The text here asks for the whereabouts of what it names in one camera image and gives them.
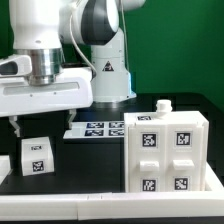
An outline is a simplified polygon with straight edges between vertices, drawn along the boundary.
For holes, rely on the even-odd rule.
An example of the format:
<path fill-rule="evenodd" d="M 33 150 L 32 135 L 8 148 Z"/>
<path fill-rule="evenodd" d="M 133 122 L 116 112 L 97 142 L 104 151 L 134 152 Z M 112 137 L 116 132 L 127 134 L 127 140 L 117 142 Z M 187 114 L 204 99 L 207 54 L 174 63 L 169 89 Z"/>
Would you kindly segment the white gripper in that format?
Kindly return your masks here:
<path fill-rule="evenodd" d="M 93 102 L 91 79 L 88 67 L 66 68 L 53 84 L 45 86 L 30 86 L 23 78 L 0 78 L 0 117 L 10 116 L 9 123 L 20 137 L 17 116 L 69 110 L 67 123 L 71 129 L 76 109 Z"/>

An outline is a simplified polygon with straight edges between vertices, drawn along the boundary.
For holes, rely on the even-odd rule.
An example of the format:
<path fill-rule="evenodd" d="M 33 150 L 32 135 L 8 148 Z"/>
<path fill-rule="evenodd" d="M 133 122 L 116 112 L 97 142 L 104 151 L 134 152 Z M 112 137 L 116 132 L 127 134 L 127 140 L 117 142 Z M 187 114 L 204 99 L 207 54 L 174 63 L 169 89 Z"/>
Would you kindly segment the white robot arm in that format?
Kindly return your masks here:
<path fill-rule="evenodd" d="M 0 59 L 0 117 L 117 106 L 136 97 L 126 11 L 146 0 L 9 0 L 14 53 Z"/>

